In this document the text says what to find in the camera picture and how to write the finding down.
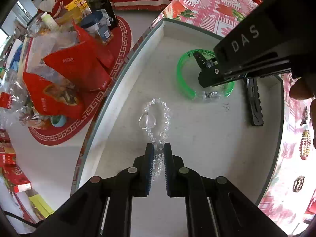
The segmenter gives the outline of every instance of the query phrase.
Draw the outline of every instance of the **plaid tablecloth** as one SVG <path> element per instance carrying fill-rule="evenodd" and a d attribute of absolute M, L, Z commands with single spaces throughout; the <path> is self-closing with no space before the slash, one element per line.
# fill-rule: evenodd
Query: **plaid tablecloth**
<path fill-rule="evenodd" d="M 173 0 L 154 20 L 154 27 L 163 17 L 176 19 L 198 26 L 225 37 L 257 4 L 252 0 Z M 314 147 L 309 157 L 300 157 L 300 143 L 304 126 L 301 126 L 304 107 L 309 109 L 311 99 L 298 101 L 289 97 L 294 80 L 290 74 L 282 76 L 284 83 L 284 127 L 280 152 L 268 188 L 259 208 L 287 234 L 291 234 L 302 222 L 304 212 L 316 188 L 313 167 L 316 165 Z M 309 122 L 311 140 L 314 132 Z M 301 191 L 293 192 L 293 182 L 298 176 L 305 176 Z"/>

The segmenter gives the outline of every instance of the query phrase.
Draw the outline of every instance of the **white stripe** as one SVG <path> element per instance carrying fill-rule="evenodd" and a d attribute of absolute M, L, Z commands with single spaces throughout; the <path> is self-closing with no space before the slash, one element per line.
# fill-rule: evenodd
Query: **white stripe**
<path fill-rule="evenodd" d="M 158 0 L 158 1 L 149 1 L 149 0 L 139 0 L 139 1 L 132 1 L 132 2 L 115 2 L 114 6 L 136 6 L 136 5 L 162 5 L 162 4 L 169 4 L 171 1 L 169 0 Z"/>

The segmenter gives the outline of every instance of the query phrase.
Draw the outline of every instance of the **yellow paper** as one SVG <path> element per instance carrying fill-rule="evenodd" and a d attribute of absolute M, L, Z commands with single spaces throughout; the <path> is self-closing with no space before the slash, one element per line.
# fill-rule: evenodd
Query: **yellow paper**
<path fill-rule="evenodd" d="M 43 215 L 43 217 L 47 218 L 50 214 L 53 214 L 55 212 L 39 194 L 29 197 L 29 199 L 38 209 L 38 211 Z"/>
<path fill-rule="evenodd" d="M 85 8 L 88 7 L 88 4 L 86 0 L 72 0 L 70 3 L 68 3 L 65 8 L 68 11 L 71 11 L 73 8 L 79 7 L 81 11 L 83 11 Z"/>

